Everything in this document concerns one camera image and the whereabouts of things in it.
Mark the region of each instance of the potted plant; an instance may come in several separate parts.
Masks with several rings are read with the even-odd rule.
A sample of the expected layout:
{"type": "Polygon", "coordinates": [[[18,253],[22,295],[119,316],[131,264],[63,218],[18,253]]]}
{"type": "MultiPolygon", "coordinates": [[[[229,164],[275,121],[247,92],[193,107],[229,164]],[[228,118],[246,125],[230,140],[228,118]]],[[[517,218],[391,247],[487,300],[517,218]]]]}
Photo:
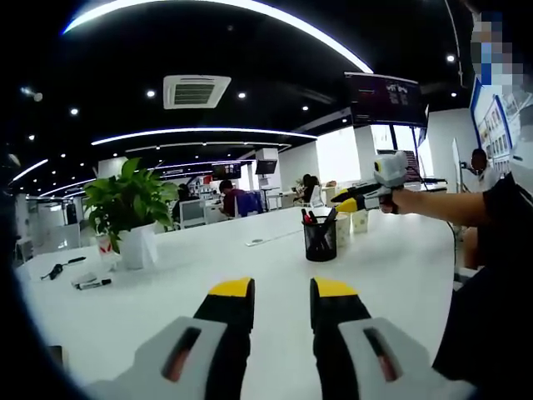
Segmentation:
{"type": "Polygon", "coordinates": [[[84,187],[91,227],[109,236],[127,269],[149,268],[156,262],[155,222],[172,225],[166,202],[177,197],[176,185],[162,182],[153,170],[137,170],[138,163],[139,158],[127,160],[120,176],[84,187]]]}

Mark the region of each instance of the black pen holder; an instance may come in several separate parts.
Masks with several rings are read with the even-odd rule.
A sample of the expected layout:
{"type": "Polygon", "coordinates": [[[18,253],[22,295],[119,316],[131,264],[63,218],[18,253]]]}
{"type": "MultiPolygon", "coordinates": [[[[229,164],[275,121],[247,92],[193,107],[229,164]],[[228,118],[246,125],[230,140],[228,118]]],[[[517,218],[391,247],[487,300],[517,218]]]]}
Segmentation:
{"type": "Polygon", "coordinates": [[[318,223],[304,223],[303,234],[306,238],[306,258],[309,261],[324,262],[336,257],[335,221],[326,227],[326,217],[316,217],[318,223]]]}

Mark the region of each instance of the green leaves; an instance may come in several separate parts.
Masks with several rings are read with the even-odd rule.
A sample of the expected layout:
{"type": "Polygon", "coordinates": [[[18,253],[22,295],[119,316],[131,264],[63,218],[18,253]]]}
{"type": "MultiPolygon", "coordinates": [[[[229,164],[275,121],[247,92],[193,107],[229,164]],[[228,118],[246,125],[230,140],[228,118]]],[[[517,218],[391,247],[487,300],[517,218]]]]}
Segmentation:
{"type": "Polygon", "coordinates": [[[92,209],[89,222],[97,233],[107,233],[115,251],[118,234],[158,221],[172,225],[166,201],[177,198],[177,186],[162,182],[145,168],[136,172],[139,158],[122,165],[120,177],[97,179],[85,185],[89,199],[86,208],[92,209]]]}
{"type": "Polygon", "coordinates": [[[135,170],[137,169],[137,165],[139,163],[140,158],[132,158],[127,160],[122,165],[122,174],[121,178],[129,179],[133,176],[135,170]]]}

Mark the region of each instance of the television screen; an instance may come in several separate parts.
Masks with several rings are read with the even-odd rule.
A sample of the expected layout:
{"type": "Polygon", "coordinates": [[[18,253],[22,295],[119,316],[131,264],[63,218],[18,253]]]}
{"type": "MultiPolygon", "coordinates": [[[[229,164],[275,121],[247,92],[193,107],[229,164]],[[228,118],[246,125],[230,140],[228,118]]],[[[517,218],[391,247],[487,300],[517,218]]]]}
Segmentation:
{"type": "Polygon", "coordinates": [[[276,171],[277,160],[257,160],[256,175],[272,175],[276,171]]]}
{"type": "Polygon", "coordinates": [[[241,179],[241,164],[213,165],[213,181],[241,179]]]}
{"type": "Polygon", "coordinates": [[[418,82],[367,73],[347,72],[354,125],[394,124],[424,128],[426,105],[418,82]]]}

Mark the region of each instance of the office desk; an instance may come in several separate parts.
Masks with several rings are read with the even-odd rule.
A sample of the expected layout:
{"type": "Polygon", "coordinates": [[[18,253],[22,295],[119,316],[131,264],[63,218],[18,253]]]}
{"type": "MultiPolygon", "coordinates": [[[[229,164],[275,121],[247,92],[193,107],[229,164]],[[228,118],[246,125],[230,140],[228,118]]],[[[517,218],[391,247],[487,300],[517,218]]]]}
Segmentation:
{"type": "Polygon", "coordinates": [[[82,292],[70,281],[97,265],[96,248],[43,254],[22,266],[32,277],[22,287],[45,342],[64,346],[69,370],[81,384],[115,378],[132,365],[135,350],[148,338],[178,316],[191,316],[210,288],[244,276],[256,279],[256,314],[243,400],[321,399],[309,320],[309,280],[315,276],[359,290],[373,316],[388,318],[422,343],[432,362],[454,273],[446,224],[372,211],[369,232],[352,236],[350,246],[324,263],[305,259],[300,230],[301,209],[292,207],[163,233],[157,235],[156,272],[123,272],[113,285],[82,292]],[[291,232],[296,233],[245,245],[291,232]],[[54,263],[80,255],[86,262],[65,267],[58,279],[38,280],[54,263]]]}

